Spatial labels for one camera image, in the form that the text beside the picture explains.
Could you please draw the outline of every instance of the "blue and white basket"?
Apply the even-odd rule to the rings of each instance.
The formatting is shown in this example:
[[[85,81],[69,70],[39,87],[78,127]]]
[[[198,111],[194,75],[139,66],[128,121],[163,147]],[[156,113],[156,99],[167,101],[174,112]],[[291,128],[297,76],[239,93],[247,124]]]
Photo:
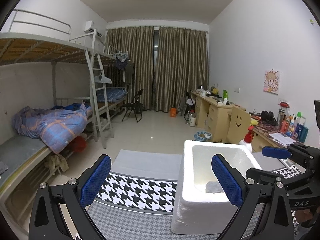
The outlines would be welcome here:
[[[210,135],[210,137],[209,138],[201,137],[200,134],[208,134],[208,135]],[[199,131],[199,132],[195,133],[194,138],[198,142],[206,142],[206,141],[209,141],[212,138],[212,134],[209,133],[209,132],[206,132],[206,131]]]

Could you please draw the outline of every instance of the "orange container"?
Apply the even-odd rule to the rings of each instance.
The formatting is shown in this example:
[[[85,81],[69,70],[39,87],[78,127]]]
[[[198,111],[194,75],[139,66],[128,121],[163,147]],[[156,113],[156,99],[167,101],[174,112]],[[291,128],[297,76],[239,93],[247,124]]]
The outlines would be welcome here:
[[[170,109],[170,117],[176,117],[177,116],[177,109],[171,108]]]

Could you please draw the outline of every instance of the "air conditioner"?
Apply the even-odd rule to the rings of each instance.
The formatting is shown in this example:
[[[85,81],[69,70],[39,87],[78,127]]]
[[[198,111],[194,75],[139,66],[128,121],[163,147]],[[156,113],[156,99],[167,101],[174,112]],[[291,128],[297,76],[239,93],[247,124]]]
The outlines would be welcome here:
[[[87,21],[85,23],[84,32],[85,33],[93,33],[94,32],[94,21]],[[97,35],[99,37],[102,37],[102,34],[99,32],[97,32]]]

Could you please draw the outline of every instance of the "sheet of paper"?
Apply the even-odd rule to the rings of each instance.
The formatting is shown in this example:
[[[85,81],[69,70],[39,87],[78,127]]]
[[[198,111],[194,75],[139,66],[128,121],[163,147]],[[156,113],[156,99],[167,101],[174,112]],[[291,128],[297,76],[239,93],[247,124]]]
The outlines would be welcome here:
[[[295,140],[285,135],[284,133],[271,133],[270,136],[273,137],[273,140],[275,142],[281,143],[284,146],[289,146],[290,144],[295,142]]]

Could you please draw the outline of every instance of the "styrofoam box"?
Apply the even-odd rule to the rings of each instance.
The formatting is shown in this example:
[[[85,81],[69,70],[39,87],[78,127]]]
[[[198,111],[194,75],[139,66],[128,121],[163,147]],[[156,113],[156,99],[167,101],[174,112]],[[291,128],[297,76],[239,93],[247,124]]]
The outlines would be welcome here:
[[[249,168],[261,169],[243,145],[185,141],[181,159],[171,231],[183,235],[220,234],[237,210],[226,194],[206,193],[205,185],[217,181],[211,168],[216,154],[245,177]]]

